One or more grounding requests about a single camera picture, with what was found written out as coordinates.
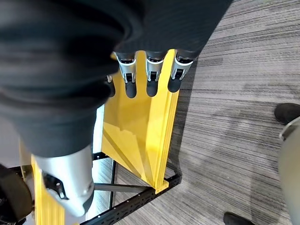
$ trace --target striped carpet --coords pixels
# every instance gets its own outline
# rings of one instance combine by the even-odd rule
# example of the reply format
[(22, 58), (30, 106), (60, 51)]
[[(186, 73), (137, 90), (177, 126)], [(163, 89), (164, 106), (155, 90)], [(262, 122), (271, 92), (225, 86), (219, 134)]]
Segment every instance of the striped carpet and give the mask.
[[(182, 183), (117, 224), (222, 225), (225, 211), (291, 224), (273, 110), (299, 97), (300, 1), (236, 0), (180, 91), (169, 163)], [(120, 183), (134, 180), (119, 168)]]

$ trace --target black rubber tip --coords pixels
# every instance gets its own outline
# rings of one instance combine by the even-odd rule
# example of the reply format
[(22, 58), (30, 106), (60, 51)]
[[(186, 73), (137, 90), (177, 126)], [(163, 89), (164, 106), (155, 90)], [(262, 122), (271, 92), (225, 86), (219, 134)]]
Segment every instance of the black rubber tip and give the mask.
[(173, 80), (171, 77), (168, 83), (168, 89), (170, 92), (175, 93), (180, 89), (181, 81), (178, 79)]
[(251, 221), (231, 212), (224, 214), (223, 221), (225, 225), (254, 225)]
[(126, 95), (128, 98), (136, 96), (136, 83), (128, 82), (125, 84)]
[(274, 110), (278, 122), (286, 125), (300, 116), (300, 105), (294, 103), (278, 104)]
[(115, 94), (116, 94), (116, 89), (114, 87), (114, 83), (113, 83), (113, 80), (111, 82), (105, 82), (106, 85), (108, 85), (109, 89), (111, 90), (111, 93), (109, 95), (109, 97), (113, 97)]
[(149, 97), (156, 96), (158, 92), (158, 81), (148, 81), (147, 80), (147, 95)]

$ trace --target black fabric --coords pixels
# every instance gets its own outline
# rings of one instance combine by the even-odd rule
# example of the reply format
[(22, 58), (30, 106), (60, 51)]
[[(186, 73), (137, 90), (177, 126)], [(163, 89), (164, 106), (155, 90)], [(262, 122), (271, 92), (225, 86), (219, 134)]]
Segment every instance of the black fabric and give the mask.
[(224, 214), (223, 221), (225, 225), (255, 225), (251, 221), (231, 212), (226, 212)]
[(143, 33), (124, 41), (117, 52), (184, 49), (199, 54), (233, 0), (148, 0)]
[(294, 103), (278, 104), (274, 111), (275, 118), (286, 125), (300, 116), (300, 105)]
[[(118, 70), (113, 51), (198, 55), (231, 2), (2, 0), (0, 114), (35, 155), (77, 152), (90, 144), (96, 110), (113, 91), (104, 85)], [(136, 96), (135, 83), (126, 94)]]

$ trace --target person's leg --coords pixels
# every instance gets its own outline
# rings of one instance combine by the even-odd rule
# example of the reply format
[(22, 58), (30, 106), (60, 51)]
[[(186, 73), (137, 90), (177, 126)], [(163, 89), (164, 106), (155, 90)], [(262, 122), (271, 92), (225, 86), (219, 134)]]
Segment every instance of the person's leg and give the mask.
[(225, 225), (254, 225), (250, 220), (247, 220), (231, 212), (226, 212), (224, 214), (223, 221)]
[[(287, 125), (289, 122), (293, 121), (295, 118), (300, 116), (300, 105), (294, 104), (294, 103), (283, 103), (283, 104), (278, 104), (275, 108), (274, 111), (275, 118), (277, 119), (278, 122)], [(300, 151), (298, 150), (299, 148), (289, 148), (289, 152), (283, 153), (281, 155), (281, 162), (280, 164), (280, 171), (281, 171), (281, 181), (283, 182), (283, 191), (285, 193), (287, 205), (289, 207), (289, 211), (291, 213), (291, 216), (294, 214), (294, 211), (298, 212), (299, 206), (300, 206), (300, 198), (298, 198), (298, 194), (295, 194), (296, 192), (299, 192), (300, 190), (300, 176), (295, 175), (292, 176), (292, 180), (296, 182), (291, 182), (289, 178), (291, 177), (290, 175), (292, 174), (292, 170), (295, 171), (295, 167), (297, 167), (298, 163), (293, 163), (291, 160), (287, 160), (288, 162), (286, 163), (286, 159), (290, 159), (290, 155), (293, 153), (297, 152), (297, 157), (296, 161), (300, 158)], [(295, 218), (296, 216), (292, 216), (292, 221), (298, 221), (298, 217)], [(223, 217), (223, 221), (225, 225), (254, 225), (250, 220), (245, 219), (243, 217), (240, 217), (234, 213), (231, 212), (226, 212)]]
[[(279, 104), (275, 117), (283, 124), (300, 117), (300, 105)], [(284, 141), (278, 159), (278, 172), (292, 224), (300, 224), (300, 126), (295, 120), (282, 134)]]

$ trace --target black metal frame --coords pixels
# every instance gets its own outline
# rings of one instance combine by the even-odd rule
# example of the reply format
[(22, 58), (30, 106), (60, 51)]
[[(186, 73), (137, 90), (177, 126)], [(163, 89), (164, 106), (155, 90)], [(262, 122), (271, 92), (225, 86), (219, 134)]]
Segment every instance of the black metal frame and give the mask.
[[(104, 153), (95, 153), (93, 154), (94, 160), (101, 158), (108, 158)], [(181, 174), (176, 174), (170, 178), (165, 179), (169, 182), (169, 187), (162, 192), (155, 194), (155, 189), (152, 187), (146, 186), (133, 186), (133, 185), (115, 185), (115, 171), (116, 171), (116, 162), (112, 161), (112, 176), (111, 176), (111, 184), (96, 184), (96, 189), (105, 189), (110, 190), (110, 199), (109, 199), (109, 209), (94, 218), (87, 220), (80, 225), (112, 225), (138, 210), (145, 204), (151, 202), (153, 199), (159, 197), (163, 193), (167, 192), (171, 188), (181, 183)], [(122, 191), (122, 192), (138, 192), (137, 195), (129, 198), (128, 200), (116, 205), (113, 207), (113, 192), (114, 191)]]

